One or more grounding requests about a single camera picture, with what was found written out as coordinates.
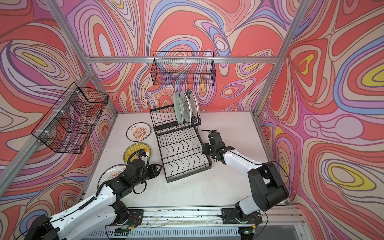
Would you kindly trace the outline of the black metal dish rack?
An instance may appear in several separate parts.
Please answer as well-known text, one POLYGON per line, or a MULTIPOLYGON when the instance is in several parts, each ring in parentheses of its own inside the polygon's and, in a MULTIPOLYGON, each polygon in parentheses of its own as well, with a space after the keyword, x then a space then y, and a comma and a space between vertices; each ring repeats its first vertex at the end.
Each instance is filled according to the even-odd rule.
POLYGON ((212 167, 211 158, 203 154, 200 118, 195 123, 180 125, 173 105, 151 109, 150 115, 168 183, 212 167))

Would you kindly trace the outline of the green rimmed white plate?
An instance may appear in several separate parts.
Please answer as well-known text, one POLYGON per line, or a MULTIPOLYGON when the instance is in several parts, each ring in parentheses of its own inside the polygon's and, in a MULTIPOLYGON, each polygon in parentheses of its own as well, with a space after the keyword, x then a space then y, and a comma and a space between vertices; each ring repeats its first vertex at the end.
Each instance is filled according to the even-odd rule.
POLYGON ((194 92, 191 89, 187 89, 187 96, 190 99, 192 120, 196 123, 199 119, 199 104, 194 92))

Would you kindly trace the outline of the white plate with clover emblem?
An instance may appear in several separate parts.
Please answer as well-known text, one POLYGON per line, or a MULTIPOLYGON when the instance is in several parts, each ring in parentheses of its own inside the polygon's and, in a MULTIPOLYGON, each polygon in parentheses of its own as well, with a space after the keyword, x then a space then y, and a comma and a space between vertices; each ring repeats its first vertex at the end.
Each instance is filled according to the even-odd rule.
POLYGON ((184 91, 180 92, 180 100, 182 101, 184 108, 184 121, 187 124, 190 124, 192 121, 191 104, 187 94, 184 91))

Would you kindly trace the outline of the pale green flower plate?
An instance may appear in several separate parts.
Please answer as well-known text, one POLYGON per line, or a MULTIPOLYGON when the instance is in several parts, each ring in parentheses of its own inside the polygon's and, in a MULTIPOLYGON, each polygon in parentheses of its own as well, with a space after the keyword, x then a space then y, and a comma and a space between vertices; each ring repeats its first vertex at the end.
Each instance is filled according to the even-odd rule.
POLYGON ((176 92, 173 93, 173 101, 174 101, 175 116, 178 124, 181 125, 183 123, 182 108, 180 105, 180 98, 176 92))

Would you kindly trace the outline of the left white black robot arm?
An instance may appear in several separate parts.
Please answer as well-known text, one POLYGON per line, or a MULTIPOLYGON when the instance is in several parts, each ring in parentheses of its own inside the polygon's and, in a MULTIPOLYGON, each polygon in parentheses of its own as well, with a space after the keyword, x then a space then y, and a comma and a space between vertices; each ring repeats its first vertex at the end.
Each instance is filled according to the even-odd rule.
POLYGON ((25 233, 27 240, 80 240, 110 224, 125 225, 130 212, 121 201, 135 187, 156 178, 163 166, 141 159, 127 163, 123 172, 100 184, 96 193, 51 217, 37 217, 25 233))

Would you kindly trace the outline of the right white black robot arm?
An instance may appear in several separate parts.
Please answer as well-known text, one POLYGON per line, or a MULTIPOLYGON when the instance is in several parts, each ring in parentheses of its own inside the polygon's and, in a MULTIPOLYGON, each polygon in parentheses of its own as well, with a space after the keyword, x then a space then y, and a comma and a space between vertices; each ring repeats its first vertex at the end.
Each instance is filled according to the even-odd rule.
POLYGON ((274 163, 257 162, 231 146, 217 147, 209 143, 203 144, 203 154, 238 170, 249 179, 251 195, 235 204, 234 219, 245 222, 250 215, 265 212, 289 197, 286 184, 274 163))

